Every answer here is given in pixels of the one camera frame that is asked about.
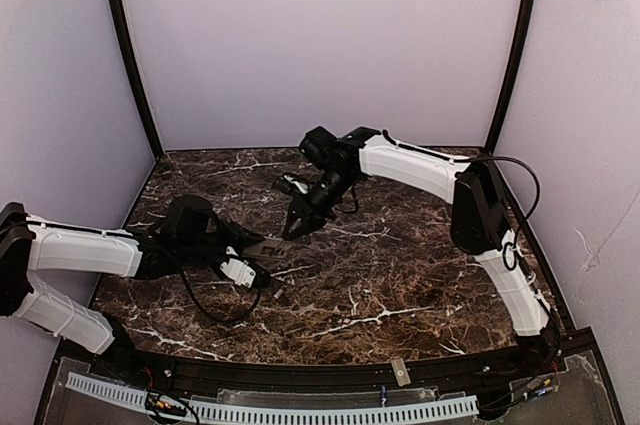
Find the white AC remote control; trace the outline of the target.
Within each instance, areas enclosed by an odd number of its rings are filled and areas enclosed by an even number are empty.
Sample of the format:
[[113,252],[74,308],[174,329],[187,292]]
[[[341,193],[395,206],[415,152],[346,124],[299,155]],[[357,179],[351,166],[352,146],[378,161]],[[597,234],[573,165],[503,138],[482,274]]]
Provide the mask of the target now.
[[243,250],[244,257],[254,259],[281,260],[287,256],[291,244],[278,238],[266,238]]

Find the grey battery cover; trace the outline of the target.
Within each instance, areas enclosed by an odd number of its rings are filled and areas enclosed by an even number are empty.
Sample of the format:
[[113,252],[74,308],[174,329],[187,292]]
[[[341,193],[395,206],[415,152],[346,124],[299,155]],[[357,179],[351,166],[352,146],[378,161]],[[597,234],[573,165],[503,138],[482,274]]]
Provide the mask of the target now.
[[411,383],[409,373],[406,369],[405,362],[402,358],[394,358],[391,360],[391,367],[399,387],[407,386]]

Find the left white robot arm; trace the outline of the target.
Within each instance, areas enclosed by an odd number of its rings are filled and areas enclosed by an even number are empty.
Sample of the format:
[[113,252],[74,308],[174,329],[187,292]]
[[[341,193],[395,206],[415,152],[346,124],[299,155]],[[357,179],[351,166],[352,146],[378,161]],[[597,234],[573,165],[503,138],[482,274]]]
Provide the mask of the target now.
[[29,321],[95,355],[134,347],[117,319],[88,309],[53,289],[39,272],[96,272],[138,280],[186,276],[189,265],[262,290],[269,279],[244,251],[263,236],[226,222],[199,196],[174,199],[142,233],[49,222],[17,202],[1,212],[1,314]]

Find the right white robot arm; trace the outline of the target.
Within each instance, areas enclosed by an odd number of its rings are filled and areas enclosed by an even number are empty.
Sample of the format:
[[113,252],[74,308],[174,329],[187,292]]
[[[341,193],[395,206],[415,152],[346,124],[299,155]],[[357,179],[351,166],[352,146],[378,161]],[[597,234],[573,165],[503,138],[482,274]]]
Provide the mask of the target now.
[[507,216],[496,158],[465,157],[359,127],[337,137],[322,126],[307,132],[301,154],[320,171],[314,181],[286,173],[274,189],[291,199],[283,239],[293,241],[335,219],[346,193],[369,177],[425,191],[450,205],[450,237],[487,273],[512,321],[519,345],[542,345],[557,323],[518,245],[520,230]]

